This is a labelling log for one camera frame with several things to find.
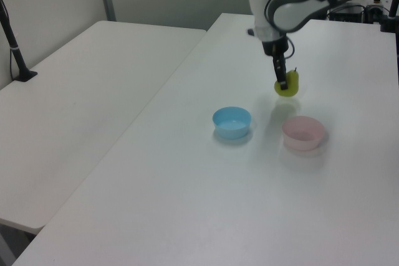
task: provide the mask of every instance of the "cable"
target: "cable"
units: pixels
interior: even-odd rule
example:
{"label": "cable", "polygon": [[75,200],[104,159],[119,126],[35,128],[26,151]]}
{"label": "cable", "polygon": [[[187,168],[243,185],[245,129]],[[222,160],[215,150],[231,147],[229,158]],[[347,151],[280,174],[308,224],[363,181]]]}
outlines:
{"label": "cable", "polygon": [[366,9],[368,9],[368,8],[373,8],[373,7],[377,7],[377,8],[379,8],[379,9],[384,9],[384,10],[386,10],[387,12],[389,12],[389,9],[387,9],[386,7],[384,7],[384,6],[379,6],[379,5],[376,5],[376,4],[369,4],[368,6],[366,6]]}
{"label": "cable", "polygon": [[267,17],[267,14],[266,14],[267,7],[269,6],[269,4],[270,4],[271,1],[272,1],[272,0],[268,0],[268,2],[266,3],[266,6],[264,7],[264,17],[266,18],[266,21],[267,21],[274,29],[277,29],[277,30],[279,31],[279,29],[276,28],[276,27],[274,26],[274,24],[271,24],[271,22],[269,21],[269,18]]}
{"label": "cable", "polygon": [[11,81],[14,81],[14,77],[12,76],[12,50],[10,49],[10,76],[11,76]]}
{"label": "cable", "polygon": [[290,54],[289,56],[286,57],[286,59],[290,59],[290,58],[294,55],[294,53],[295,53],[295,46],[294,46],[294,43],[291,41],[291,39],[290,39],[289,37],[287,37],[287,40],[290,42],[290,44],[291,44],[291,46],[292,46],[292,52],[291,52],[291,54]]}
{"label": "cable", "polygon": [[6,15],[7,15],[8,22],[10,22],[10,17],[9,17],[9,15],[8,15],[7,7],[6,7],[6,5],[5,5],[5,3],[4,3],[4,1],[3,1],[3,0],[0,0],[0,2],[1,2],[1,6],[2,6],[2,8],[3,8],[3,9],[4,9],[4,11],[6,12]]}
{"label": "cable", "polygon": [[339,12],[339,11],[342,11],[342,10],[344,10],[344,9],[348,9],[348,8],[350,8],[350,7],[362,7],[362,8],[363,8],[362,14],[363,14],[364,11],[366,10],[366,7],[365,7],[365,6],[363,6],[363,5],[361,5],[361,4],[354,4],[353,6],[343,6],[343,7],[339,7],[339,8],[337,8],[337,9],[334,9],[334,10],[330,11],[330,12],[327,14],[327,17],[329,17],[331,14],[333,14],[333,13],[335,13],[335,12]]}

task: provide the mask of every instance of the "blue bowl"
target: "blue bowl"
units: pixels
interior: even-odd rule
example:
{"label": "blue bowl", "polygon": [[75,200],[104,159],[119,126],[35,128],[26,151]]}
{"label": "blue bowl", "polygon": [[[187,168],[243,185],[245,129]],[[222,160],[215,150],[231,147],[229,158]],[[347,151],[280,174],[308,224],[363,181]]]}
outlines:
{"label": "blue bowl", "polygon": [[247,135],[251,114],[241,107],[224,107],[214,113],[213,123],[218,135],[235,140]]}

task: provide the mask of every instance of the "table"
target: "table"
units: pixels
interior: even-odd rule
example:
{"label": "table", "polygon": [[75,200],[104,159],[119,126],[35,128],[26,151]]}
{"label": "table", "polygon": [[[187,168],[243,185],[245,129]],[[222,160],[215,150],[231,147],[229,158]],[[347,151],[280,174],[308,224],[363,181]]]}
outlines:
{"label": "table", "polygon": [[[398,265],[395,36],[310,21],[285,99],[253,22],[220,16],[15,266]],[[241,140],[214,134],[230,105],[252,113]],[[319,149],[283,146],[291,115],[325,125]]]}
{"label": "table", "polygon": [[0,91],[0,223],[48,223],[205,31],[98,22]]}

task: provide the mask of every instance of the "pink bowl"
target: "pink bowl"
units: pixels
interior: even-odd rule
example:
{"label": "pink bowl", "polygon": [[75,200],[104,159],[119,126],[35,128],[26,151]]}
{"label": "pink bowl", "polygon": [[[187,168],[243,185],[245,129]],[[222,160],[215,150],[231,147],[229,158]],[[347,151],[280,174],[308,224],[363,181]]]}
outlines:
{"label": "pink bowl", "polygon": [[316,149],[324,137],[324,126],[308,116],[295,116],[282,124],[284,144],[294,150]]}

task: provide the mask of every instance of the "bowl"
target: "bowl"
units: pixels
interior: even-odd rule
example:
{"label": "bowl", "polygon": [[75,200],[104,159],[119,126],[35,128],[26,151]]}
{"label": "bowl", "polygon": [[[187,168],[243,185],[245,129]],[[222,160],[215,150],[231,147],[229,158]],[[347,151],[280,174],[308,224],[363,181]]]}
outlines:
{"label": "bowl", "polygon": [[316,149],[324,134],[323,124],[309,116],[295,116],[282,124],[284,144],[294,150]]}
{"label": "bowl", "polygon": [[251,114],[241,107],[224,107],[213,114],[217,134],[228,140],[247,135],[251,124]]}

